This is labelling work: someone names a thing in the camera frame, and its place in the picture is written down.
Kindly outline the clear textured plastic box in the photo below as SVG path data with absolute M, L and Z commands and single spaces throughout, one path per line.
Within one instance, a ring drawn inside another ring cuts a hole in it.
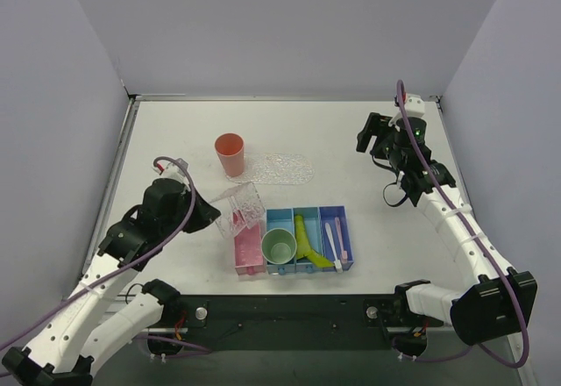
M 259 192 L 252 182 L 238 184 L 210 201 L 221 212 L 215 221 L 224 239 L 240 234 L 257 225 L 266 213 Z

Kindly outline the orange plastic cup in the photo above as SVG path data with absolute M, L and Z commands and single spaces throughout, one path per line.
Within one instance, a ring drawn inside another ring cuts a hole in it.
M 215 150 L 225 174 L 237 177 L 245 170 L 245 143 L 236 133 L 225 133 L 215 141 Z

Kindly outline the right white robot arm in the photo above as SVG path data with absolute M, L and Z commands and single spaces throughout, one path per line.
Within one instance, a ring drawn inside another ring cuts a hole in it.
M 426 122 L 369 114 L 356 149 L 391 169 L 405 197 L 433 225 L 465 285 L 454 291 L 429 281 L 395 288 L 404 311 L 453 327 L 468 346 L 521 332 L 537 293 L 534 276 L 519 272 L 493 246 L 472 216 L 448 168 L 432 159 Z

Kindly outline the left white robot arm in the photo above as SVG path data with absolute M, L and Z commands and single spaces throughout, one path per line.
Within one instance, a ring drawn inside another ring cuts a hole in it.
M 41 319 L 41 332 L 23 347 L 12 341 L 1 347 L 7 375 L 22 385 L 90 385 L 95 372 L 145 328 L 174 323 L 181 293 L 159 279 L 145 283 L 116 315 L 101 318 L 175 236 L 201 231 L 220 215 L 189 177 L 154 180 L 141 204 L 108 229 L 71 296 Z

